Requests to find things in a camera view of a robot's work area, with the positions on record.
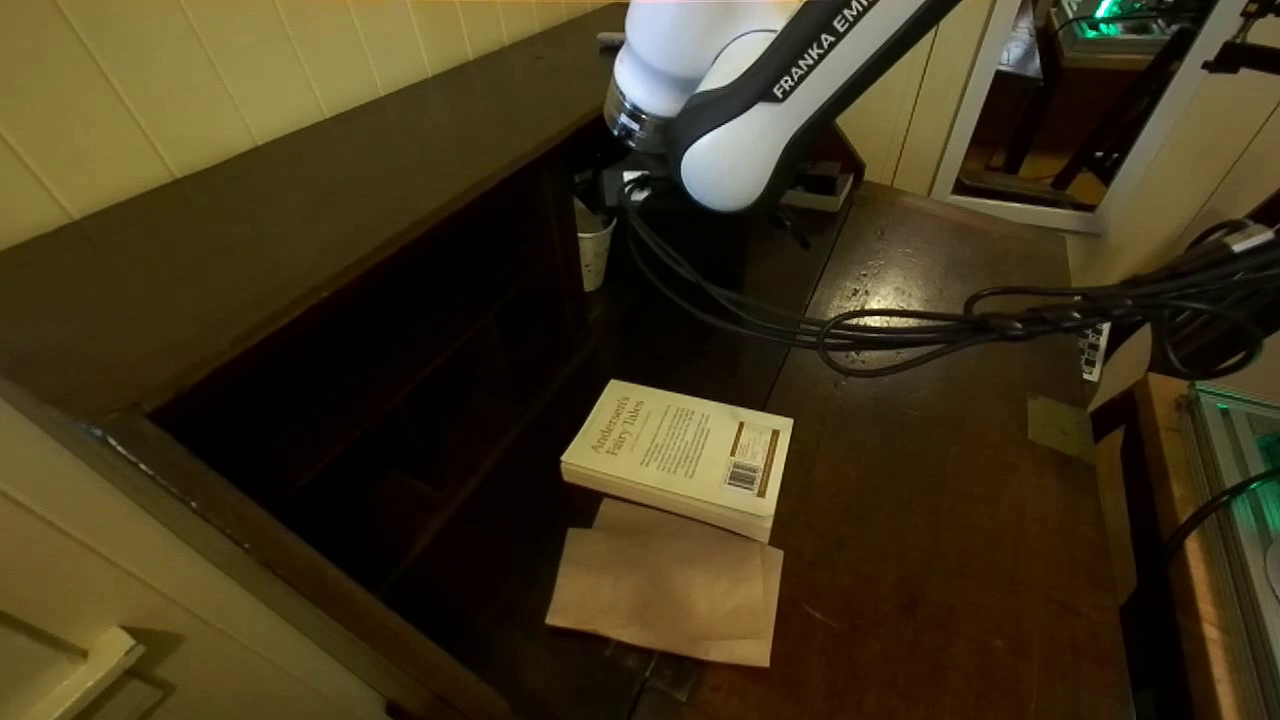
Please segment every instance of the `wire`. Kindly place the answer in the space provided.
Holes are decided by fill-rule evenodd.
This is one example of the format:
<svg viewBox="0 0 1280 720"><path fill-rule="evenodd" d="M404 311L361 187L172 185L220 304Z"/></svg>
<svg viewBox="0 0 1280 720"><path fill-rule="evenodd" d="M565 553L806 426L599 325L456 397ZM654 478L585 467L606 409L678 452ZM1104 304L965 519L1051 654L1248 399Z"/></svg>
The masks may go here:
<svg viewBox="0 0 1280 720"><path fill-rule="evenodd" d="M1254 488L1262 484L1274 484L1280 478L1280 467L1263 467L1256 475L1246 475L1241 484L1231 488L1222 488L1216 496L1210 496L1188 519L1181 519L1169 539L1165 539L1165 558L1178 558L1188 545L1188 535L1216 513L1231 508L1241 496L1248 496Z"/></svg>
<svg viewBox="0 0 1280 720"><path fill-rule="evenodd" d="M1157 369L1214 381L1254 363L1280 308L1280 253L1231 253L1241 223L1214 223L1161 271L1096 288L989 288L961 311L850 308L827 321L795 317L714 284L645 215L647 179L623 187L628 254L640 276L687 317L763 343L808 347L842 374L891 374L982 343L1085 337L1101 325L1151 325Z"/></svg>

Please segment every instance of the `white wall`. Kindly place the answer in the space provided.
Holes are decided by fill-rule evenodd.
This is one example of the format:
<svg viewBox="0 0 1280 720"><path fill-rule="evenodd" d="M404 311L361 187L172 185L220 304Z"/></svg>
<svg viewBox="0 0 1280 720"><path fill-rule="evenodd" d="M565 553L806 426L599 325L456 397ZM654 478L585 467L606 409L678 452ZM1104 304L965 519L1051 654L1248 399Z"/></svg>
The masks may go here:
<svg viewBox="0 0 1280 720"><path fill-rule="evenodd" d="M1280 187L1277 110L1280 80L1263 70L1210 75L1199 64L1241 27L1246 0L1222 0L1188 50L1184 75L1165 91L1131 161L1101 208L1104 236L1074 241L1078 284L1143 271L1184 249L1214 215L1248 212ZM1254 30L1280 42L1280 18Z"/></svg>
<svg viewBox="0 0 1280 720"><path fill-rule="evenodd" d="M0 390L0 620L64 647L142 632L158 715L380 715L386 695L179 545Z"/></svg>
<svg viewBox="0 0 1280 720"><path fill-rule="evenodd" d="M880 84L874 84L842 129L867 161L867 179L929 191L945 161L965 84L995 0L965 0Z"/></svg>
<svg viewBox="0 0 1280 720"><path fill-rule="evenodd" d="M0 249L599 0L0 0Z"/></svg>

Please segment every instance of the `wooden table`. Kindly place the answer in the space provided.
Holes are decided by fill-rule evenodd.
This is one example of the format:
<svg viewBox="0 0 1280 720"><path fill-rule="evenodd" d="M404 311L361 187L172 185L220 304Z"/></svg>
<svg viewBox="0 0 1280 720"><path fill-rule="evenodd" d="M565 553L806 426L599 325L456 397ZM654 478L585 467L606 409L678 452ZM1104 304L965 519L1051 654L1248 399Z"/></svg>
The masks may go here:
<svg viewBox="0 0 1280 720"><path fill-rule="evenodd" d="M961 308L1013 279L1065 284L1065 245L861 187L808 311ZM647 715L1131 715L1096 478L1030 443L1030 397L1085 397L1074 341L891 381L791 351L770 399L795 416L772 666L709 666Z"/></svg>

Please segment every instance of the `book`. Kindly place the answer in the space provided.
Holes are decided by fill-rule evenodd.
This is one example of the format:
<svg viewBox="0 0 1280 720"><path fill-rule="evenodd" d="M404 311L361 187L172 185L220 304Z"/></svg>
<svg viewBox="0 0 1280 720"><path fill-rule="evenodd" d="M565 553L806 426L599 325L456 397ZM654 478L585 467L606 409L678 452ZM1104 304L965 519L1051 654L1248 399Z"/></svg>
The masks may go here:
<svg viewBox="0 0 1280 720"><path fill-rule="evenodd" d="M559 475L770 545L787 446L787 416L609 381Z"/></svg>

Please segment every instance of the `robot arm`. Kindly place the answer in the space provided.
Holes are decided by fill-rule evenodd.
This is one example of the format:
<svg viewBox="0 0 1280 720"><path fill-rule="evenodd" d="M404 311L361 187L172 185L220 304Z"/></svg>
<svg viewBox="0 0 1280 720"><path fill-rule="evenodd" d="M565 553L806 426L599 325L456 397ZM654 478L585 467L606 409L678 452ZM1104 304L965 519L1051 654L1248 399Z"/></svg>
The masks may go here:
<svg viewBox="0 0 1280 720"><path fill-rule="evenodd" d="M609 125L714 212L783 187L787 148L834 125L961 0L631 0Z"/></svg>

